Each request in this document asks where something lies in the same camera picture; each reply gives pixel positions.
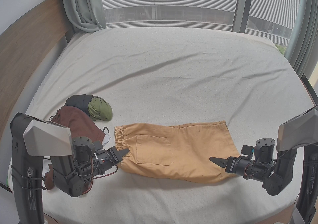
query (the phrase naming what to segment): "back pocket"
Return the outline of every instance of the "back pocket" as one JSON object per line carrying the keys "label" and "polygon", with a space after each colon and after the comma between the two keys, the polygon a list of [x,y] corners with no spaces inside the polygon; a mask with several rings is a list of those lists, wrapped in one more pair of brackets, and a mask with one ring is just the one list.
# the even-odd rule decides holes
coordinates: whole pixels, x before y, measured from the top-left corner
{"label": "back pocket", "polygon": [[173,163],[171,143],[167,138],[137,135],[137,163],[170,166]]}

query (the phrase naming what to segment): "mattress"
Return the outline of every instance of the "mattress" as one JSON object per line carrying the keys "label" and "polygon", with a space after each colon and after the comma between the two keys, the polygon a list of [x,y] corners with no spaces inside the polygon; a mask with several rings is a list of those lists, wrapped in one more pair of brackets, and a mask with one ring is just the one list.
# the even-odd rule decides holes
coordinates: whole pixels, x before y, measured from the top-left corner
{"label": "mattress", "polygon": [[[106,148],[114,145],[114,127],[122,124],[225,120],[240,151],[260,138],[276,139],[281,123],[313,106],[269,39],[176,27],[112,28],[76,35],[27,114],[49,119],[73,94],[97,95],[112,106],[113,119],[96,122],[110,129]],[[73,224],[255,223],[294,203],[302,159],[299,149],[293,180],[277,196],[268,195],[261,182],[242,177],[207,185],[119,170],[96,180],[92,190],[78,198],[57,188],[43,191],[43,207],[54,218]],[[48,171],[47,162],[44,169]]]}

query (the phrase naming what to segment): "orange shorts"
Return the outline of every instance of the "orange shorts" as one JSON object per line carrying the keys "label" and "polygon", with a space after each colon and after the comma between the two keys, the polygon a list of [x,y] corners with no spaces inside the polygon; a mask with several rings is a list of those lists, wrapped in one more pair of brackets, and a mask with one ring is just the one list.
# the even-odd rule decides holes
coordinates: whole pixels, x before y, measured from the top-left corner
{"label": "orange shorts", "polygon": [[233,176],[209,157],[238,157],[225,121],[161,126],[136,123],[115,127],[117,150],[128,148],[119,167],[154,178],[215,183]]}

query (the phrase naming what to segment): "green grass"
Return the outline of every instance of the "green grass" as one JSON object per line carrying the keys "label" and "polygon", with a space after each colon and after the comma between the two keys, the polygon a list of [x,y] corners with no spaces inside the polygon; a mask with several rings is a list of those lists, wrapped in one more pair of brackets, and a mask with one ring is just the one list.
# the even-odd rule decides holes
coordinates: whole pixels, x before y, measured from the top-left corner
{"label": "green grass", "polygon": [[281,46],[281,45],[278,45],[278,44],[275,44],[275,46],[278,48],[278,50],[284,54],[285,50],[286,50],[286,47],[285,46]]}

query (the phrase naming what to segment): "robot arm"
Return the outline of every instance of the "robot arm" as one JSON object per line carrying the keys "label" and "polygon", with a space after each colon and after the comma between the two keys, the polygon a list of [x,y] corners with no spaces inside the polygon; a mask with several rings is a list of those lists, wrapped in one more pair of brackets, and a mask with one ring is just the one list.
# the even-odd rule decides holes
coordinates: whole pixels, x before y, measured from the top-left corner
{"label": "robot arm", "polygon": [[305,223],[315,213],[318,195],[318,105],[279,126],[277,157],[273,159],[275,140],[262,138],[256,146],[243,146],[241,156],[227,159],[210,157],[225,172],[263,182],[270,195],[278,195],[291,181],[297,148],[304,147],[304,167],[297,209]]}
{"label": "robot arm", "polygon": [[43,224],[43,156],[50,156],[53,182],[71,197],[87,193],[93,177],[122,161],[128,149],[103,150],[87,137],[71,138],[69,128],[17,113],[10,123],[12,133],[12,180],[14,198],[23,224]]}

